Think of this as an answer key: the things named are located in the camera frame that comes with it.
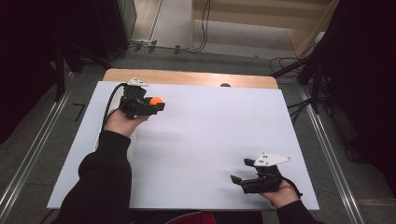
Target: black stand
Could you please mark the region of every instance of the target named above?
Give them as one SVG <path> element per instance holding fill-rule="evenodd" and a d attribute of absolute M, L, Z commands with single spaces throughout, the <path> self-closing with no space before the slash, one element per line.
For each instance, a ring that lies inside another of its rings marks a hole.
<path fill-rule="evenodd" d="M 95 63 L 98 63 L 105 69 L 110 69 L 112 66 L 104 61 L 103 59 L 95 56 L 88 50 L 84 49 L 82 46 L 71 42 L 63 42 L 61 43 L 58 48 L 56 49 L 56 96 L 55 102 L 58 102 L 62 95 L 64 94 L 64 60 L 69 65 L 70 70 L 72 72 L 82 72 L 82 68 L 84 64 L 82 63 L 81 59 L 78 55 L 84 55 L 87 58 L 91 59 Z"/>
<path fill-rule="evenodd" d="M 314 83 L 312 88 L 312 96 L 309 100 L 312 105 L 315 113 L 318 114 L 318 94 L 320 90 L 320 81 L 324 74 L 324 62 L 323 55 L 328 46 L 329 41 L 331 41 L 332 36 L 334 36 L 337 31 L 339 24 L 344 20 L 347 16 L 348 11 L 350 10 L 353 4 L 344 4 L 345 1 L 340 1 L 338 3 L 337 9 L 334 11 L 334 15 L 331 23 L 329 24 L 329 28 L 326 34 L 322 37 L 322 39 L 318 42 L 318 44 L 314 47 L 312 53 L 310 53 L 305 58 L 299 60 L 296 63 L 293 63 L 277 72 L 274 72 L 271 77 L 278 78 L 280 76 L 285 75 L 286 73 L 304 65 L 303 70 L 300 72 L 299 76 L 297 76 L 297 80 L 299 84 L 307 84 L 311 77 L 314 77 Z"/>
<path fill-rule="evenodd" d="M 309 102 L 312 105 L 312 108 L 314 109 L 315 113 L 318 114 L 318 94 L 320 90 L 320 80 L 323 76 L 323 63 L 319 59 L 317 48 L 314 48 L 314 51 L 311 54 L 301 59 L 299 62 L 293 63 L 273 73 L 271 77 L 274 78 L 280 77 L 302 65 L 304 65 L 304 68 L 297 77 L 297 80 L 299 84 L 304 85 L 308 83 L 309 79 L 311 79 L 312 76 L 314 76 L 312 96 Z"/>

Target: person's right hand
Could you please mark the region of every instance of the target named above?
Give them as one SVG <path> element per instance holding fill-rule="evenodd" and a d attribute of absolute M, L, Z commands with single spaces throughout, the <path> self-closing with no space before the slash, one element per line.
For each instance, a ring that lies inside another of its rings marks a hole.
<path fill-rule="evenodd" d="M 277 192 L 264 192 L 260 195 L 268 199 L 276 209 L 299 200 L 294 187 L 285 180 L 282 180 Z"/>

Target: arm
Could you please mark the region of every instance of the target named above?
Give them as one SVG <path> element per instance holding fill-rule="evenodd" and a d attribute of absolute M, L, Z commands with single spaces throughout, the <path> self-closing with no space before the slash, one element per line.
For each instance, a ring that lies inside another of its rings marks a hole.
<path fill-rule="evenodd" d="M 299 200 L 294 188 L 285 180 L 277 192 L 261 193 L 276 208 L 280 224 L 319 224 Z"/>
<path fill-rule="evenodd" d="M 126 223 L 131 198 L 131 166 L 126 153 L 134 128 L 148 117 L 127 119 L 116 111 L 100 133 L 95 152 L 78 168 L 79 181 L 53 223 Z"/>

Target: wire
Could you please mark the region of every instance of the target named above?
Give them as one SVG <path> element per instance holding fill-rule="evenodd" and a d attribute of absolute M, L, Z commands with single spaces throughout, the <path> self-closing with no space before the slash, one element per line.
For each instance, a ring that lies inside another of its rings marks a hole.
<path fill-rule="evenodd" d="M 201 28 L 203 31 L 203 38 L 201 41 L 201 45 L 198 48 L 195 49 L 177 49 L 177 48 L 170 48 L 170 47 L 164 47 L 164 46 L 157 46 L 157 45 L 133 45 L 133 47 L 143 47 L 143 48 L 155 48 L 155 49 L 170 49 L 170 50 L 180 50 L 180 51 L 184 51 L 184 52 L 188 52 L 188 53 L 199 53 L 201 52 L 207 43 L 207 37 L 208 37 L 208 22 L 209 22 L 209 15 L 210 15 L 210 6 L 211 6 L 211 0 L 207 0 L 205 3 L 205 7 L 204 7 L 204 11 L 202 14 L 202 18 L 201 18 Z"/>
<path fill-rule="evenodd" d="M 297 60 L 297 58 L 292 58 L 292 57 L 276 57 L 276 58 L 273 58 L 273 59 L 271 59 L 271 61 L 270 61 L 270 69 L 271 69 L 273 72 L 276 72 L 276 70 L 273 68 L 273 61 L 274 61 L 274 60 L 278 60 L 277 62 L 279 63 L 279 66 L 282 67 L 282 69 L 286 67 L 285 65 L 282 64 L 282 61 L 283 61 L 283 60 L 294 60 L 295 62 L 299 62 L 299 61 Z M 300 73 L 301 70 L 294 69 L 294 70 L 291 71 L 291 72 L 297 73 L 297 74 L 296 74 L 296 75 L 292 75 L 292 76 L 285 76 L 285 75 L 283 75 L 282 77 L 297 77 L 297 76 L 298 76 L 298 73 Z"/>
<path fill-rule="evenodd" d="M 113 92 L 111 92 L 110 98 L 108 99 L 107 102 L 107 106 L 106 106 L 106 110 L 105 110 L 105 114 L 103 116 L 103 122 L 102 122 L 102 129 L 101 132 L 105 129 L 105 125 L 107 122 L 107 119 L 116 111 L 112 111 L 109 115 L 107 115 L 108 109 L 110 108 L 111 105 L 111 101 L 113 100 L 114 94 L 116 94 L 116 91 L 120 88 L 120 87 L 125 87 L 127 86 L 126 83 L 120 83 L 119 85 L 116 86 L 116 88 L 114 88 Z"/>
<path fill-rule="evenodd" d="M 327 97 L 319 97 L 315 102 L 313 102 L 312 98 L 309 98 L 307 100 L 304 100 L 298 104 L 294 104 L 294 105 L 288 105 L 288 109 L 292 109 L 296 106 L 298 106 L 297 110 L 293 111 L 290 113 L 290 118 L 291 118 L 291 123 L 295 124 L 297 118 L 299 118 L 300 113 L 308 106 L 308 105 L 312 105 L 312 104 L 322 104 L 322 103 L 326 103 L 327 101 Z"/>

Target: black cloth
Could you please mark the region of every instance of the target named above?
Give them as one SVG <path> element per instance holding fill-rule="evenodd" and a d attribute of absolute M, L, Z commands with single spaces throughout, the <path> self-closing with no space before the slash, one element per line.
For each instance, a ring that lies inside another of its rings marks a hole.
<path fill-rule="evenodd" d="M 303 202 L 296 201 L 289 203 L 276 210 L 280 224 L 316 224 L 323 223 L 314 220 L 312 215 L 306 210 Z"/>
<path fill-rule="evenodd" d="M 79 181 L 62 203 L 52 223 L 127 223 L 131 198 L 131 165 L 126 153 L 131 139 L 110 131 L 78 168 Z M 315 221 L 301 201 L 277 209 L 280 224 Z"/>

